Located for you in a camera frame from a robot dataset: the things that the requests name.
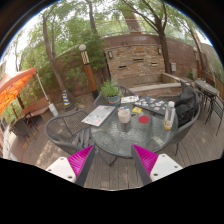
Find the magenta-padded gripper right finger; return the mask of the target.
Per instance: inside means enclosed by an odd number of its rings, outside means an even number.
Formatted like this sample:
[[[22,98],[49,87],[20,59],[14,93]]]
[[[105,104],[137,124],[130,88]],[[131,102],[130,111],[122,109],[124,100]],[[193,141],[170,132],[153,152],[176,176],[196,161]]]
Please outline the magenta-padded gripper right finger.
[[[131,154],[143,185],[147,185],[182,169],[167,154],[157,155],[138,145],[131,146]]]

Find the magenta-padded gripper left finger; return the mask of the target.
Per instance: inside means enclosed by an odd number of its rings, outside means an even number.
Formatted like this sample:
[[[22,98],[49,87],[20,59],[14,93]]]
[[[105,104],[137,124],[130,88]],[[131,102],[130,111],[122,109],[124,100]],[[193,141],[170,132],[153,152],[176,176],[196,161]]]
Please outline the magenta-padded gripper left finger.
[[[47,171],[83,187],[94,157],[95,149],[91,145],[68,158],[59,157],[47,168]]]

